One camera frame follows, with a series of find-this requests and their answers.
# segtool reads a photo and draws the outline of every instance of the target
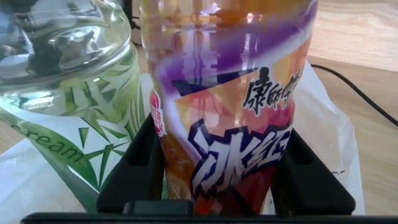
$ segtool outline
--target black cable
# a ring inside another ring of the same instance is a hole
[[[391,121],[394,125],[396,125],[398,127],[398,121],[395,118],[393,118],[389,113],[384,111],[379,105],[377,105],[375,102],[373,102],[373,100],[371,100],[368,96],[366,96],[365,93],[363,93],[356,85],[354,85],[354,83],[349,81],[342,74],[340,74],[328,67],[324,67],[322,65],[311,64],[311,66],[313,68],[319,68],[319,69],[322,69],[324,71],[327,71],[327,72],[330,72],[330,73],[336,75],[338,78],[340,78],[345,83],[347,83],[347,85],[349,85],[349,87],[351,87],[359,96],[361,96],[367,103],[369,103],[376,111],[378,111],[380,114],[382,114],[385,118],[387,118],[389,121]]]

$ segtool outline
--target clear plastic bottle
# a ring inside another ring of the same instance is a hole
[[[0,21],[0,120],[95,210],[145,119],[123,10],[116,0],[4,0]]]
[[[141,2],[170,197],[199,214],[261,212],[316,11],[316,0]]]

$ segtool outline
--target wooden table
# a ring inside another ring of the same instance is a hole
[[[320,0],[309,55],[398,118],[398,1]],[[354,124],[366,213],[398,215],[398,128],[337,77],[316,72]],[[21,139],[0,123],[0,153]]]

